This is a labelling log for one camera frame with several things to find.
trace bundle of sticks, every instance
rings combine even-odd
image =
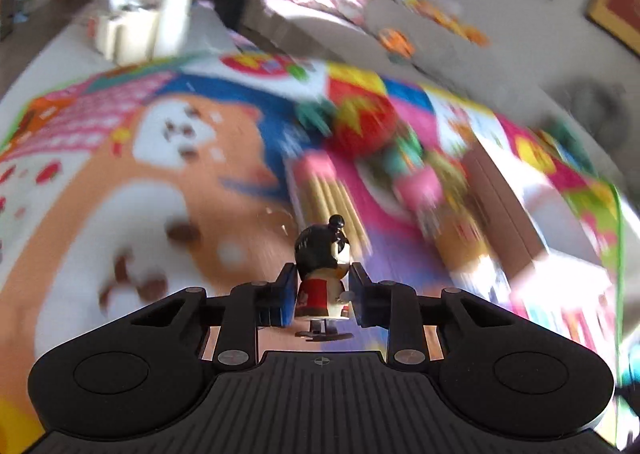
[[[329,155],[324,151],[307,151],[292,163],[292,172],[304,226],[325,225],[329,217],[340,214],[353,259],[362,260],[368,255],[369,237]]]

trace ribbed black surface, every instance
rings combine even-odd
[[[555,442],[522,442],[492,436],[453,414],[427,377],[390,370],[375,353],[272,352],[254,370],[220,376],[198,408],[158,433],[122,442],[91,442],[51,433],[30,452],[606,454],[617,451],[593,432]]]

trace metal screw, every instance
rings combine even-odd
[[[396,359],[396,362],[400,362],[401,364],[416,366],[417,364],[423,363],[426,357],[424,356],[424,353],[415,349],[403,349],[398,351],[394,355],[394,358]]]
[[[240,366],[249,359],[249,355],[239,349],[228,349],[218,355],[218,361],[226,366]]]

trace floor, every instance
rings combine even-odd
[[[53,0],[33,13],[27,22],[15,25],[14,32],[0,42],[0,98],[88,2]]]

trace bottle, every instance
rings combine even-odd
[[[176,56],[189,29],[191,0],[161,0],[152,58]]]

